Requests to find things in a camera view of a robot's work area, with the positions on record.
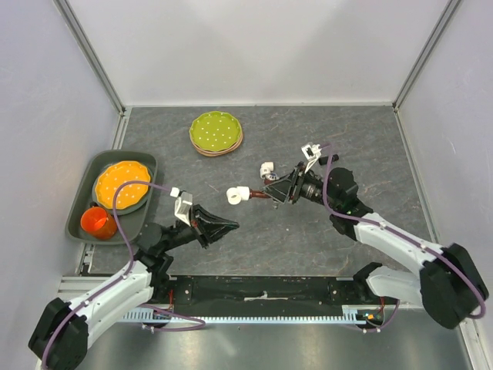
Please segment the second white elbow fitting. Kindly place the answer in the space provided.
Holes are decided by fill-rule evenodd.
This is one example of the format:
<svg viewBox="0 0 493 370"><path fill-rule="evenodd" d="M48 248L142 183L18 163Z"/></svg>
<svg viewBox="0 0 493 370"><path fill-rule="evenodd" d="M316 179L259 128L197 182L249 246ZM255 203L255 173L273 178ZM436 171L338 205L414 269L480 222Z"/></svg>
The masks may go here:
<svg viewBox="0 0 493 370"><path fill-rule="evenodd" d="M274 171L274 163L271 161L264 162L260 166L260 177L263 179L271 178L272 176L275 175L273 171Z"/></svg>

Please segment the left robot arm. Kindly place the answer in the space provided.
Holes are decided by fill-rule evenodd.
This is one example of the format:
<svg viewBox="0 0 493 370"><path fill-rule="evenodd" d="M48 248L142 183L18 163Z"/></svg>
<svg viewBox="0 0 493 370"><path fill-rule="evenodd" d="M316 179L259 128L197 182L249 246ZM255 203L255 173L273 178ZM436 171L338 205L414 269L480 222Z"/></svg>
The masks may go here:
<svg viewBox="0 0 493 370"><path fill-rule="evenodd" d="M128 311L148 301L160 303L169 294L167 273L172 249L197 241L203 248L239 228L233 220L211 214L199 204L188 220L170 227L148 223L137 239L131 260L107 281L85 294L51 300L28 342L43 369L74 369L96 340Z"/></svg>

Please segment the white elbow pipe fitting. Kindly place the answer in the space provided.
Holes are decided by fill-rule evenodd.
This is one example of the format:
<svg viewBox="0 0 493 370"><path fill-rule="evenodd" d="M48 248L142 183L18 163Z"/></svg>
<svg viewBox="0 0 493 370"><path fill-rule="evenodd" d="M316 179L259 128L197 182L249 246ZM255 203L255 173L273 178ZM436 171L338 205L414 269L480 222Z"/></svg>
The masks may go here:
<svg viewBox="0 0 493 370"><path fill-rule="evenodd" d="M231 205L248 201L250 199L250 188L244 186L231 187L226 191L226 198Z"/></svg>

